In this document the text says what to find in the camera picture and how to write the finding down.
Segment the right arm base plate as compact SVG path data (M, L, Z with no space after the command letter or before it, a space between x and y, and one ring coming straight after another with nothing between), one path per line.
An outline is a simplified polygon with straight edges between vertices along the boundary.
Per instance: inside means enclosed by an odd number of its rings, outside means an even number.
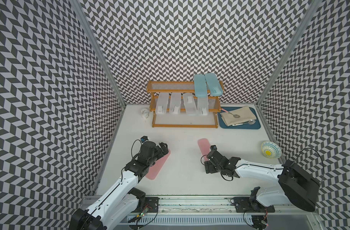
M257 200L250 201L249 197L233 197L231 202L235 206L237 213L275 213L274 206L265 207Z

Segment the clear pencil case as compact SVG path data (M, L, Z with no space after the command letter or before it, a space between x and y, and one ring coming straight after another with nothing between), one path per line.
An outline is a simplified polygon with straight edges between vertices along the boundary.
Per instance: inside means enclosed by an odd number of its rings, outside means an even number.
M159 93L157 102L156 102L156 114L165 115L168 108L169 93Z
M181 93L171 93L170 114L177 115L181 111Z
M185 107L185 112L189 116L195 116L197 114L197 107L195 104L194 96L192 93L183 94L183 102Z
M197 109L198 109L198 115L200 116L208 115L208 98L207 97L198 97Z

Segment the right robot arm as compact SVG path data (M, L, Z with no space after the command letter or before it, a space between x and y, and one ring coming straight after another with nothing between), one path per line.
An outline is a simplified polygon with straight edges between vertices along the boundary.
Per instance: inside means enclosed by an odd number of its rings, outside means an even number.
M274 212L275 205L288 204L307 212L316 210L321 183L294 161L272 165L239 157L226 158L215 145L210 147L205 158L201 163L206 173L219 173L229 182L235 178L251 178L269 184L267 187L255 187L249 196L235 198L234 205L238 213L245 210Z

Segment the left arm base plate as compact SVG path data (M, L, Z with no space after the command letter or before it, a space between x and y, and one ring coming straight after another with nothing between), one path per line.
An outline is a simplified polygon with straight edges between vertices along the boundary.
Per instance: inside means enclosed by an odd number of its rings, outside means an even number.
M149 212L149 213L157 213L159 210L159 197L144 197L139 200L137 208L134 212Z

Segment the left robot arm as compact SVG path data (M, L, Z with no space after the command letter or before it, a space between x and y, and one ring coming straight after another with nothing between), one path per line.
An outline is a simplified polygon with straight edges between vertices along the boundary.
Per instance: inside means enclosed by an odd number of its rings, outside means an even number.
M166 143L156 144L146 136L140 139L139 152L121 170L121 176L100 198L86 209L77 209L70 220L69 230L112 230L132 212L139 214L129 222L138 222L149 211L153 201L137 184L147 175L156 161L169 154Z

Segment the pink pencil case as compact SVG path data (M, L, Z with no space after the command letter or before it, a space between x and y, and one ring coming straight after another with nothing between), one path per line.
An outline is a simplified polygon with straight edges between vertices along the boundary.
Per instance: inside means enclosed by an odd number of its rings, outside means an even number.
M199 139L198 146L202 154L203 161L208 161L207 155L210 153L210 143L208 139Z
M169 150L169 152L166 155L158 159L155 162L155 164L149 168L149 172L147 173L146 178L148 178L149 180L155 180L155 178L158 176L159 172L163 168L165 162L169 158L170 154L171 151Z

